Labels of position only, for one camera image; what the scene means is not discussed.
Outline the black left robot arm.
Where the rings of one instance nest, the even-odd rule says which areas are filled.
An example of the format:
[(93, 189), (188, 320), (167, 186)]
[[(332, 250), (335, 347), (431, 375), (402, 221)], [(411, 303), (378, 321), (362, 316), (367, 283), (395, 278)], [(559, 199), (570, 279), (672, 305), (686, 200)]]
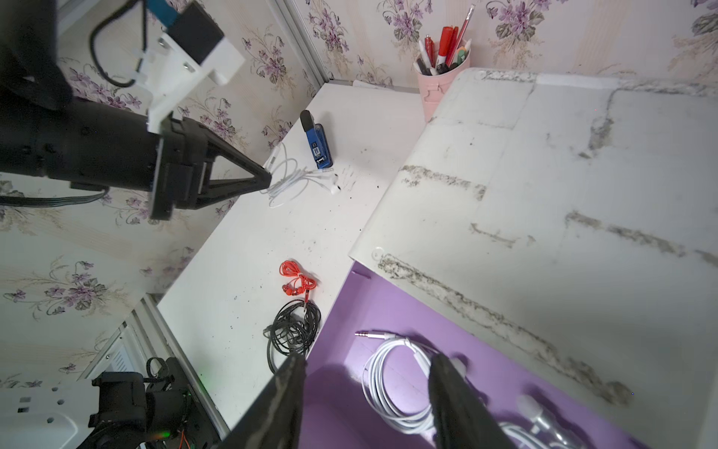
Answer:
[(146, 192), (149, 217), (198, 210), (269, 187), (270, 174), (208, 125), (173, 112), (203, 80), (227, 84), (243, 65), (202, 5), (175, 10), (140, 1), (164, 24), (159, 49), (143, 48), (129, 84), (151, 94), (145, 114), (76, 97), (56, 63), (52, 1), (1, 5), (1, 170), (67, 181), (66, 198), (3, 196), (13, 208), (87, 204), (112, 188)]

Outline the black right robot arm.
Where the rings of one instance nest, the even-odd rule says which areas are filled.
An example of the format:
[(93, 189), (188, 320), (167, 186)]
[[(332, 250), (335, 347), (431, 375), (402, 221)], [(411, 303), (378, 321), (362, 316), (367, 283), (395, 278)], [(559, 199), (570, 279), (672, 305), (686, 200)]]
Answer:
[[(296, 448), (306, 366), (305, 357), (290, 355), (219, 447)], [(98, 410), (89, 418), (92, 432), (83, 448), (136, 448), (185, 429), (192, 401), (188, 394), (178, 389), (148, 392), (146, 381), (136, 372), (104, 372), (92, 381), (99, 390)], [(437, 447), (514, 446), (446, 355), (431, 361), (428, 392)]]

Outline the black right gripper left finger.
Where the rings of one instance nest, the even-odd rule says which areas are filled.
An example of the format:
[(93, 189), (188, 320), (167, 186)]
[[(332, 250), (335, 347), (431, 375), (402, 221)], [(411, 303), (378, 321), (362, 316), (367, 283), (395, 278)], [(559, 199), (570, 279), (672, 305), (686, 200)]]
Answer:
[(287, 357), (218, 448), (297, 448), (306, 365), (302, 355)]

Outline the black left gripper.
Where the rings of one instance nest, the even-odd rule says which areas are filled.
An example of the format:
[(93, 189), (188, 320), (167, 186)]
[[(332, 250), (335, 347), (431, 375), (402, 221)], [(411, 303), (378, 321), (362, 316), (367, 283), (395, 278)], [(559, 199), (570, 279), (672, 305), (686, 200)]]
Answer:
[[(151, 220), (166, 221), (175, 209), (199, 210), (267, 189), (271, 175), (244, 153), (192, 119), (168, 117), (160, 127), (149, 211)], [(250, 177), (213, 180), (220, 157)]]

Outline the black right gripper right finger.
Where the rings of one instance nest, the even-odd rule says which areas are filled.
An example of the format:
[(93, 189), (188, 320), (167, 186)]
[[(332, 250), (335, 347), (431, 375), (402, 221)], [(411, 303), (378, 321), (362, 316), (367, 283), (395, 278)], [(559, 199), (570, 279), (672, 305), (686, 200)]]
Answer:
[(437, 448), (514, 448), (446, 355), (432, 358), (428, 393)]

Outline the white wired earphones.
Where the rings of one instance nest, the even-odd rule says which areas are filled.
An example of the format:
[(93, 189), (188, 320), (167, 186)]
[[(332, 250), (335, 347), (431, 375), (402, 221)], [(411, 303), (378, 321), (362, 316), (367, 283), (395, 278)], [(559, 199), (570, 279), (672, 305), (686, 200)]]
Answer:
[(388, 331), (359, 330), (355, 336), (379, 342), (361, 374), (369, 407), (393, 430), (428, 436), (434, 417), (426, 382), (439, 350)]
[(263, 168), (271, 175), (269, 187), (260, 193), (267, 197), (269, 207), (277, 209), (298, 198), (311, 184), (318, 185), (331, 195), (340, 192), (338, 175), (332, 168), (309, 169), (290, 157), (283, 142), (271, 152)]
[(564, 428), (555, 415), (531, 396), (519, 396), (517, 407), (521, 416), (530, 423), (530, 429), (510, 422), (501, 422), (499, 428), (517, 441), (520, 448), (587, 448), (583, 440)]

